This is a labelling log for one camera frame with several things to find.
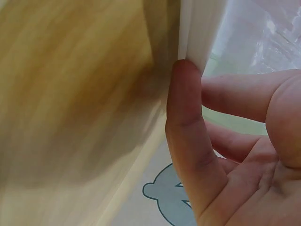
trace skin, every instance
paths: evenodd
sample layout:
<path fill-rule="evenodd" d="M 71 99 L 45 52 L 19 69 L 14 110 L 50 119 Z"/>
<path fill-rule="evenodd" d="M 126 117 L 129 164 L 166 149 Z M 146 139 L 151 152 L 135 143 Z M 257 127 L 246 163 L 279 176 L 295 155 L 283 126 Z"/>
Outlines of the skin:
<path fill-rule="evenodd" d="M 189 61 L 175 63 L 166 121 L 174 167 L 197 224 L 301 225 L 301 71 L 201 75 Z M 205 122 L 202 104 L 265 122 L 268 136 Z"/>

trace wooden surface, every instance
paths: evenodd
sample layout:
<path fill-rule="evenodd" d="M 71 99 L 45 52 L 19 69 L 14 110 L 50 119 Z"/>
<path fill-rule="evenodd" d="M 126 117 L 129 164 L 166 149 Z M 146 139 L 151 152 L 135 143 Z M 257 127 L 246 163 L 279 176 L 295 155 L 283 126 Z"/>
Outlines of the wooden surface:
<path fill-rule="evenodd" d="M 180 1 L 1 7 L 0 225 L 109 225 L 164 135 Z"/>

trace cartoon character print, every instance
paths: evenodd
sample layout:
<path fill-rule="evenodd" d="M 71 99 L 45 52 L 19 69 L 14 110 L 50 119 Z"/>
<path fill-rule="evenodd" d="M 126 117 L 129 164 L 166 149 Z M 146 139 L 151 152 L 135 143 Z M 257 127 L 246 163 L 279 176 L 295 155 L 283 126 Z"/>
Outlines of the cartoon character print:
<path fill-rule="evenodd" d="M 187 194 L 172 164 L 154 182 L 143 186 L 143 195 L 157 201 L 159 211 L 173 226 L 196 226 Z"/>

